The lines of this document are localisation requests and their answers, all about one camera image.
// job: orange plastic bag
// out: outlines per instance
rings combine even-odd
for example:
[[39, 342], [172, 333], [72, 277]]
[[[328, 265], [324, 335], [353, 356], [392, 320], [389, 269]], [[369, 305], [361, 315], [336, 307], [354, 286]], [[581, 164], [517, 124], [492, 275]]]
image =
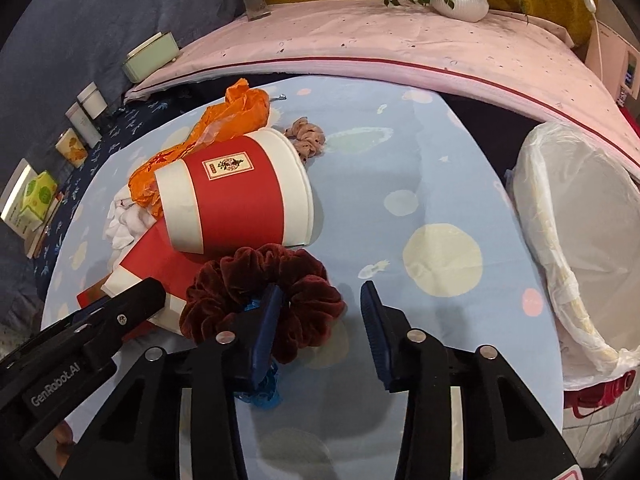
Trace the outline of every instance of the orange plastic bag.
[[226, 89], [224, 103], [207, 107], [187, 140], [151, 157], [131, 175], [131, 199], [156, 219], [162, 218], [162, 203], [154, 176], [156, 170], [212, 142], [223, 142], [266, 126], [269, 109], [267, 92], [249, 88], [244, 78], [238, 80]]

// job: white flower pot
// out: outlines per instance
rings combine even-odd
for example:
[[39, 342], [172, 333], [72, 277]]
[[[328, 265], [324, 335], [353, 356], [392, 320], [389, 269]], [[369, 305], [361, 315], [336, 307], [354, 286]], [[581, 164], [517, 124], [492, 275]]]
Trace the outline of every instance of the white flower pot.
[[489, 12], [487, 0], [453, 0], [453, 9], [443, 0], [429, 0], [429, 3], [440, 14], [463, 22], [478, 22]]

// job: scrunchie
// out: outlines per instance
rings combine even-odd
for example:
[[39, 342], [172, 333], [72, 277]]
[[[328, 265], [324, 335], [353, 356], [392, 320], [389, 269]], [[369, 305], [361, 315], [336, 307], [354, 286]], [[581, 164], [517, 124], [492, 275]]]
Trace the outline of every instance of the scrunchie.
[[322, 153], [324, 145], [324, 132], [320, 126], [311, 124], [306, 117], [300, 117], [290, 128], [287, 128], [284, 134], [289, 138], [295, 138], [293, 147], [298, 152], [302, 162], [306, 162], [308, 158]]
[[273, 357], [287, 364], [299, 349], [324, 344], [346, 304], [327, 281], [321, 262], [304, 249], [292, 251], [278, 244], [241, 248], [234, 256], [206, 263], [187, 289], [182, 334], [201, 343], [228, 330], [236, 314], [261, 297], [268, 283], [277, 283], [289, 302], [280, 310]]

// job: navy patterned fabric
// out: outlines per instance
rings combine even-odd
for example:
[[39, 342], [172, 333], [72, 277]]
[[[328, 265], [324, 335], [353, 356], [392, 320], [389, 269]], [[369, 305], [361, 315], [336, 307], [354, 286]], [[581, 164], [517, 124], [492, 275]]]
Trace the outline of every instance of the navy patterned fabric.
[[148, 102], [132, 102], [116, 111], [114, 129], [89, 151], [89, 156], [84, 164], [71, 173], [61, 188], [65, 194], [64, 198], [51, 221], [42, 250], [39, 256], [34, 259], [33, 272], [38, 297], [41, 300], [44, 301], [47, 296], [51, 273], [56, 265], [62, 240], [65, 238], [76, 208], [95, 173], [113, 153], [128, 146], [151, 130], [204, 103], [200, 96], [194, 95], [184, 87], [161, 92]]

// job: silver rivet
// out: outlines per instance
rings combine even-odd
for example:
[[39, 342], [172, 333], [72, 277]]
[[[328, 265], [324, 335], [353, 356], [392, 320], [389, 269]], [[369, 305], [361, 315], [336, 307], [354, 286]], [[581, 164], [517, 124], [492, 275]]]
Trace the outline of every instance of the silver rivet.
[[228, 345], [229, 343], [233, 342], [235, 338], [236, 338], [236, 334], [225, 330], [224, 332], [220, 332], [216, 336], [216, 341], [219, 342], [221, 345]]
[[158, 361], [162, 357], [162, 349], [154, 346], [145, 352], [145, 359], [147, 361]]
[[491, 345], [480, 347], [480, 355], [485, 359], [495, 359], [498, 357], [498, 351]]
[[414, 328], [406, 333], [406, 338], [409, 341], [413, 341], [414, 343], [422, 343], [423, 341], [425, 341], [425, 339], [427, 339], [427, 335], [422, 330]]

